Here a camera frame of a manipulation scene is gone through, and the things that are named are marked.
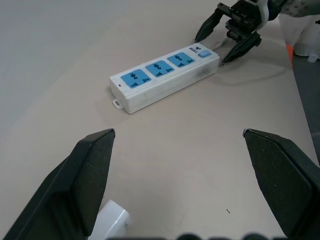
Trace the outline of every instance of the table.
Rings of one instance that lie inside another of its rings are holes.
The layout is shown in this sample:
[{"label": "table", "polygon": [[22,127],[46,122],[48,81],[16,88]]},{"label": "table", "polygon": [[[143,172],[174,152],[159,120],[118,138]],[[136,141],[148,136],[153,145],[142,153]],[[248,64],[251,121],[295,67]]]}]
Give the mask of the table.
[{"label": "table", "polygon": [[[128,210],[129,236],[283,236],[242,137],[244,128],[278,134],[317,162],[278,20],[246,56],[129,115],[113,106],[109,76],[190,45],[219,1],[130,2],[0,136],[0,237],[77,141],[108,128],[116,138],[102,206]],[[205,46],[226,36],[226,19]]]}]

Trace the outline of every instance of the robotic arm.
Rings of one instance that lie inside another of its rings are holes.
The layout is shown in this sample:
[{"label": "robotic arm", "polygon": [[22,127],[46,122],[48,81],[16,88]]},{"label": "robotic arm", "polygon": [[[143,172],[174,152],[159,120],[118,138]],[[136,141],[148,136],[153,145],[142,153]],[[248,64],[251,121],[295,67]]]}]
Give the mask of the robotic arm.
[{"label": "robotic arm", "polygon": [[268,21],[274,20],[279,13],[292,17],[320,14],[319,0],[239,0],[232,7],[219,3],[214,13],[202,24],[195,42],[207,38],[220,22],[223,15],[231,18],[225,24],[227,37],[237,44],[222,61],[222,64],[245,55],[252,47],[261,43],[257,30]]}]

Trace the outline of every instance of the power strip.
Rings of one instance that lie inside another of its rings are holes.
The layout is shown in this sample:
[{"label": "power strip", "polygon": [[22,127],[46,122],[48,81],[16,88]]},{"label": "power strip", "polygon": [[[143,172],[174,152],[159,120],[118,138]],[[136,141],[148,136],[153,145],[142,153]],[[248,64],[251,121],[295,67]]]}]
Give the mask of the power strip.
[{"label": "power strip", "polygon": [[132,114],[217,71],[219,56],[195,43],[110,77],[118,109]]}]

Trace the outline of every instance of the mounting hole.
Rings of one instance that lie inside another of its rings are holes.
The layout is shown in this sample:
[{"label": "mounting hole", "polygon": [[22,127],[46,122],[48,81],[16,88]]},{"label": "mounting hole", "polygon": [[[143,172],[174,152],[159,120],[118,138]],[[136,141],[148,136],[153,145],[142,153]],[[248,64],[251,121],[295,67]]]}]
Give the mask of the mounting hole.
[{"label": "mounting hole", "polygon": [[124,107],[120,104],[120,102],[118,102],[117,99],[114,99],[112,101],[113,105],[117,108],[117,109],[123,109]]}]

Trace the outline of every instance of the white plug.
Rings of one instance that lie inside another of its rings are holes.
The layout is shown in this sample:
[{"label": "white plug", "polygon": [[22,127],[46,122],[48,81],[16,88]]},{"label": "white plug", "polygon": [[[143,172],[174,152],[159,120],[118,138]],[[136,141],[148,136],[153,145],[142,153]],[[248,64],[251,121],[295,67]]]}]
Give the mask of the white plug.
[{"label": "white plug", "polygon": [[107,240],[109,238],[123,237],[130,224],[129,213],[110,200],[98,213],[92,234],[88,240]]}]

